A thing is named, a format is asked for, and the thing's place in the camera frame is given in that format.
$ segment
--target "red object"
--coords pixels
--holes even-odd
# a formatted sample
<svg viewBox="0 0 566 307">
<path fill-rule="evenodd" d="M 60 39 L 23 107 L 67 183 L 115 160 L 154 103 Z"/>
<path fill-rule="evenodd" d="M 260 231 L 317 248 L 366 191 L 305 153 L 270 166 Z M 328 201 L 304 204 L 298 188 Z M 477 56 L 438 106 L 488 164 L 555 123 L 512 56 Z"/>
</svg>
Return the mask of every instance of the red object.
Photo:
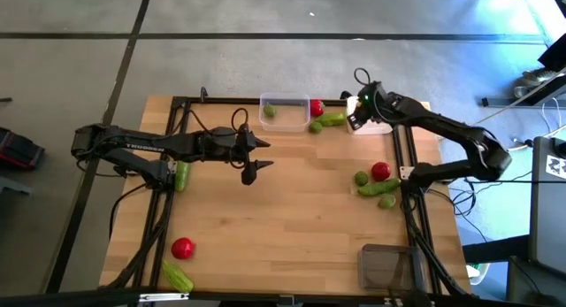
<svg viewBox="0 0 566 307">
<path fill-rule="evenodd" d="M 385 162 L 377 162 L 371 168 L 371 177 L 376 181 L 385 180 L 389 178 L 389 175 L 391 175 L 391 168 Z"/>
<path fill-rule="evenodd" d="M 181 237 L 171 246 L 171 253 L 177 259 L 188 259 L 193 256 L 195 244 L 187 237 Z"/>
<path fill-rule="evenodd" d="M 312 117 L 322 116 L 325 113 L 325 104 L 322 103 L 322 100 L 311 100 L 310 101 L 310 115 Z"/>
</svg>

